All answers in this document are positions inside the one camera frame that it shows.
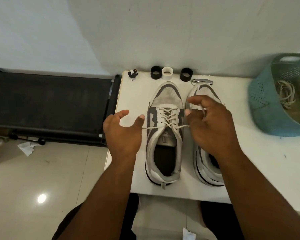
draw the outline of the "small figurine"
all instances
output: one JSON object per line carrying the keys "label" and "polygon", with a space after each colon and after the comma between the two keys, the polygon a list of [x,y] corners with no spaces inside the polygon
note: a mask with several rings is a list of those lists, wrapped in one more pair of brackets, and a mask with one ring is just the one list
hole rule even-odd
{"label": "small figurine", "polygon": [[136,80],[136,76],[138,75],[139,73],[137,73],[137,70],[136,69],[133,69],[133,70],[130,70],[128,72],[128,76],[130,77],[130,79],[132,81]]}

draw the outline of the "shoelace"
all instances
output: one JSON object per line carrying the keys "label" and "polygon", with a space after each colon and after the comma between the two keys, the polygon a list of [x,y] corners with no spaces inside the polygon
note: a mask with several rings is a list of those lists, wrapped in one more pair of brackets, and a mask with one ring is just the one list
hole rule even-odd
{"label": "shoelace", "polygon": [[[160,115],[162,115],[163,118],[165,119],[165,121],[163,121],[161,123],[165,124],[166,126],[170,127],[171,129],[172,129],[172,125],[175,125],[174,126],[175,129],[179,129],[179,128],[182,128],[182,127],[190,127],[190,125],[176,126],[177,124],[175,122],[173,122],[173,120],[176,120],[176,119],[174,119],[172,117],[173,116],[172,111],[177,110],[176,108],[171,108],[171,109],[160,108],[159,110],[163,111],[163,113],[160,113]],[[142,128],[142,129],[143,130],[146,130],[146,129],[159,129],[159,128],[165,127],[165,125],[156,126],[156,127],[147,127],[147,128]]]}
{"label": "shoelace", "polygon": [[296,101],[294,86],[284,80],[277,81],[276,90],[280,97],[280,103],[285,109],[291,109],[291,105]]}

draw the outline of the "blue plastic basket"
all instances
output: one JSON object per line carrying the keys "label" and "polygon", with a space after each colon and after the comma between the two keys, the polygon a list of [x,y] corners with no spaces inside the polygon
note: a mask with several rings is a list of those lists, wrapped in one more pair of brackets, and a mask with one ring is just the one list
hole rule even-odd
{"label": "blue plastic basket", "polygon": [[265,133],[276,136],[300,136],[300,119],[292,117],[281,105],[275,83],[285,80],[296,90],[296,106],[300,118],[300,54],[276,56],[248,88],[249,105],[256,125]]}

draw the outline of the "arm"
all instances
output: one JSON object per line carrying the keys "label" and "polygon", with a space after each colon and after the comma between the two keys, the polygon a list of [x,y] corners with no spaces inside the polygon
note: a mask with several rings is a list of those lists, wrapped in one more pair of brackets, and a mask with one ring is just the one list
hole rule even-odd
{"label": "arm", "polygon": [[242,152],[231,113],[208,96],[193,96],[202,111],[186,110],[196,143],[212,154],[246,239],[300,239],[300,216]]}
{"label": "arm", "polygon": [[120,126],[128,113],[122,110],[104,121],[112,162],[58,240],[119,239],[144,123],[141,115],[131,127]]}

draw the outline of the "fingernail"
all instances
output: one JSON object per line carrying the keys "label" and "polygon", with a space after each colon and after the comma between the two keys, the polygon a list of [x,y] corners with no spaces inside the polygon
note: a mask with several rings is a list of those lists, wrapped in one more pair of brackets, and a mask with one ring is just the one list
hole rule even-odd
{"label": "fingernail", "polygon": [[191,113],[191,110],[190,109],[185,109],[184,113],[185,113],[186,116],[188,116]]}

